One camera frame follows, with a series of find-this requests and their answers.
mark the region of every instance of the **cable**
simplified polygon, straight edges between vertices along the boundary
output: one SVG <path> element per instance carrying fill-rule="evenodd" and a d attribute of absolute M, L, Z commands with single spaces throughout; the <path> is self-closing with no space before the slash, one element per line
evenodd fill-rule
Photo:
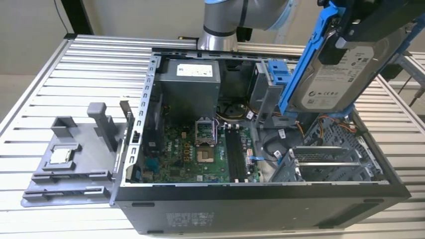
<path fill-rule="evenodd" d="M 248 108 L 252 112 L 255 112 L 256 114 L 260 113 L 260 112 L 256 111 L 254 108 L 251 108 L 248 101 L 247 101 L 247 103 L 246 103 L 246 106 L 247 106 L 247 108 Z M 274 112 L 274 115 L 275 115 L 275 116 L 283 116 L 280 112 Z"/>
<path fill-rule="evenodd" d="M 270 162 L 278 162 L 279 160 L 272 160 L 272 159 L 264 159 L 264 161 L 270 161 Z"/>
<path fill-rule="evenodd" d="M 342 126 L 343 128 L 346 128 L 350 132 L 356 133 L 356 131 L 355 131 L 355 130 L 352 130 L 352 129 L 351 129 L 350 127 L 347 127 L 346 125 L 339 124 L 339 126 Z"/>
<path fill-rule="evenodd" d="M 339 119 L 335 119 L 335 118 L 330 117 L 330 116 L 320 116 L 320 117 L 319 117 L 319 126 L 320 126 L 320 137 L 322 137 L 322 138 L 323 138 L 323 136 L 324 136 L 324 126 L 323 126 L 323 123 L 322 123 L 322 119 L 323 119 L 323 118 L 331 119 L 339 126 L 342 126 L 343 128 L 346 128 L 351 133 L 356 133 L 356 132 L 358 132 L 358 130 L 354 130 L 354 129 L 351 128 L 351 125 L 355 126 L 356 128 L 359 128 L 358 125 L 351 124 L 351 123 L 348 123 L 348 122 L 344 122 L 344 121 L 339 120 Z"/>
<path fill-rule="evenodd" d="M 220 117 L 220 119 L 223 119 L 223 120 L 227 121 L 227 122 L 238 122 L 238 121 L 242 121 L 240 119 L 228 119 L 228 118 L 223 117 L 219 113 L 216 113 L 216 115 Z"/>
<path fill-rule="evenodd" d="M 300 125 L 300 122 L 298 121 L 298 127 L 300 129 L 300 132 L 302 132 L 302 135 L 303 135 L 303 138 L 306 138 L 306 135 L 304 135 L 304 130 L 303 130 L 303 127 Z"/>
<path fill-rule="evenodd" d="M 246 107 L 246 111 L 244 111 L 244 113 L 242 113 L 240 115 L 238 115 L 238 116 L 230 116 L 230 115 L 227 115 L 226 114 L 226 111 L 228 110 L 228 107 L 224 109 L 224 113 L 222 113 L 222 112 L 216 112 L 218 114 L 220 114 L 224 118 L 242 118 L 244 115 L 246 115 L 246 113 L 247 113 L 247 111 L 248 111 L 248 108 Z"/>
<path fill-rule="evenodd" d="M 67 31 L 67 34 L 69 34 L 70 31 L 69 31 L 69 28 L 67 28 L 67 26 L 66 26 L 65 20 L 62 19 L 61 13 L 59 13 L 57 0 L 54 0 L 54 2 L 55 2 L 55 8 L 57 8 L 57 12 L 58 12 L 59 19 L 61 19 L 61 21 L 62 21 L 62 24 L 65 25 L 65 28 L 66 28 L 66 31 Z"/>
<path fill-rule="evenodd" d="M 316 138 L 311 139 L 311 141 L 308 141 L 304 144 L 304 146 L 312 146 L 312 144 L 316 142 L 318 142 L 318 144 L 316 144 L 318 146 L 322 146 L 324 144 L 324 140 L 322 138 L 316 137 Z"/>
<path fill-rule="evenodd" d="M 276 134 L 276 135 L 266 141 L 266 138 L 267 138 L 270 135 L 272 135 L 272 134 Z M 276 156 L 275 156 L 275 154 L 274 154 L 271 151 L 268 151 L 267 145 L 268 145 L 272 141 L 275 141 L 276 139 L 279 139 L 278 132 L 272 132 L 272 133 L 270 133 L 270 134 L 267 134 L 267 135 L 264 136 L 263 142 L 262 142 L 262 145 L 263 145 L 263 146 L 262 146 L 262 149 L 263 149 L 263 151 L 264 151 L 268 155 L 271 155 L 272 157 L 275 157 L 275 158 L 276 158 Z"/>
<path fill-rule="evenodd" d="M 414 106 L 415 102 L 418 101 L 418 97 L 414 98 L 414 100 L 411 101 L 410 107 Z"/>
<path fill-rule="evenodd" d="M 407 82 L 404 83 L 404 86 L 402 86 L 402 88 L 400 88 L 400 90 L 399 90 L 399 93 L 398 93 L 399 95 L 400 95 L 400 92 L 404 90 L 407 84 L 410 83 L 411 79 L 412 79 L 412 77 L 410 77 L 410 79 L 408 79 Z"/>
<path fill-rule="evenodd" d="M 322 124 L 322 119 L 319 120 L 319 127 L 320 127 L 320 138 L 323 138 L 324 137 L 324 126 L 323 126 L 323 124 Z"/>

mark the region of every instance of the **colored wires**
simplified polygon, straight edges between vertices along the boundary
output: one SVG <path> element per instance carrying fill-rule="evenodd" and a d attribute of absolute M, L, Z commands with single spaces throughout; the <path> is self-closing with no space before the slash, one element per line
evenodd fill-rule
<path fill-rule="evenodd" d="M 238 122 L 242 121 L 242 119 L 228 119 L 227 117 L 222 116 L 219 113 L 216 113 L 220 119 L 223 119 L 227 122 Z"/>
<path fill-rule="evenodd" d="M 302 127 L 302 125 L 300 125 L 300 122 L 298 121 L 298 122 L 296 122 L 296 124 L 298 124 L 298 127 L 299 127 L 299 129 L 300 129 L 300 132 L 302 132 L 303 138 L 306 138 L 304 130 L 303 130 L 303 127 Z"/>
<path fill-rule="evenodd" d="M 324 137 L 324 125 L 323 125 L 322 119 L 331 119 L 340 127 L 343 127 L 351 133 L 358 132 L 359 127 L 354 123 L 348 123 L 347 121 L 340 120 L 340 119 L 335 119 L 330 116 L 320 116 L 319 117 L 320 138 Z"/>
<path fill-rule="evenodd" d="M 54 3 L 55 3 L 55 8 L 57 8 L 57 12 L 58 12 L 58 16 L 59 16 L 61 22 L 62 22 L 62 24 L 63 24 L 63 26 L 66 28 L 67 33 L 70 33 L 69 27 L 66 26 L 65 20 L 62 19 L 62 16 L 61 16 L 61 13 L 59 13 L 57 0 L 54 0 Z"/>

